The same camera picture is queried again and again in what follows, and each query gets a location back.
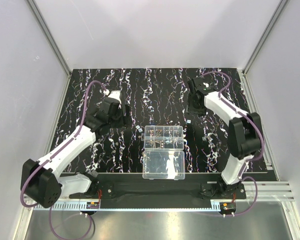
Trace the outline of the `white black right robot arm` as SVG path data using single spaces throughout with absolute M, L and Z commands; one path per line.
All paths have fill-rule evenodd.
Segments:
M 228 126 L 227 145 L 229 158 L 221 177 L 212 189 L 212 195 L 231 196 L 239 188 L 249 162 L 263 157 L 265 141 L 261 117 L 248 113 L 227 100 L 222 91 L 207 86 L 202 77 L 190 79 L 186 112 L 204 116 L 207 110 L 214 112 Z

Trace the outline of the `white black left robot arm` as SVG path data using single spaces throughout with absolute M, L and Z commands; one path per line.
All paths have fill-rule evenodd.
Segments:
M 132 125 L 130 107 L 121 93 L 111 91 L 99 109 L 82 117 L 83 122 L 54 150 L 39 160 L 28 159 L 22 166 L 20 202 L 26 207 L 52 207 L 60 198 L 82 194 L 92 198 L 98 193 L 97 178 L 89 173 L 62 177 L 64 169 L 86 148 L 107 135 L 111 129 Z

